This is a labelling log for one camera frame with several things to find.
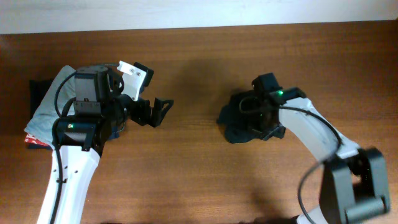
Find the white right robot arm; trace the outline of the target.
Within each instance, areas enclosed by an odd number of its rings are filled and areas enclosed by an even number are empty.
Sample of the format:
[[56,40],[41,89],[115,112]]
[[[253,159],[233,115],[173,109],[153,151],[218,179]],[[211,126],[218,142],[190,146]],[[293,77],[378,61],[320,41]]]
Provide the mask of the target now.
[[[362,223],[391,210],[386,160],[375,147],[363,149],[341,134],[299,88],[282,88],[273,73],[252,81],[247,112],[269,138],[290,130],[316,159],[298,185],[301,215],[292,223]],[[318,206],[307,211],[304,182],[323,169]]]

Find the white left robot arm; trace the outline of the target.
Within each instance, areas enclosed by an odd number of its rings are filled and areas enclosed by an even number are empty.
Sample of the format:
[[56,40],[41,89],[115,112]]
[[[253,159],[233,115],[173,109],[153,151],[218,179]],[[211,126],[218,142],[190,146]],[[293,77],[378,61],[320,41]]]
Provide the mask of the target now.
[[67,76],[75,96],[56,108],[52,126],[52,170],[38,223],[80,223],[89,184],[106,141],[124,129],[127,120],[159,126],[173,100],[140,97],[154,71],[141,63],[120,61],[81,67]]

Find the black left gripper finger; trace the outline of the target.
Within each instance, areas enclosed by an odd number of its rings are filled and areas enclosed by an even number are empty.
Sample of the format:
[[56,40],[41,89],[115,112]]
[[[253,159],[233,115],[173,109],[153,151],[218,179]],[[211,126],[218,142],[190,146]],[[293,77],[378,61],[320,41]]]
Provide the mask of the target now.
[[152,113],[150,117],[150,125],[153,128],[160,126],[165,115],[174,105],[174,100],[161,100],[159,98],[155,98],[154,106],[152,107]]
[[133,93],[135,95],[139,95],[144,91],[145,87],[148,87],[150,84],[150,81],[152,80],[154,71],[153,69],[139,63],[135,62],[133,64],[135,68],[135,72],[133,74]]

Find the dark teal shirt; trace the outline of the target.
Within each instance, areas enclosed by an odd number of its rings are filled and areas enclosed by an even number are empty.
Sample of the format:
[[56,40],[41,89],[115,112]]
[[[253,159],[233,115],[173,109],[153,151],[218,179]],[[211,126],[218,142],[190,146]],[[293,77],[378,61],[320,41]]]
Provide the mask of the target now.
[[254,136],[247,131],[247,105],[259,103],[253,90],[236,93],[231,96],[227,105],[224,105],[216,123],[224,127],[224,137],[231,144],[246,143],[252,141]]

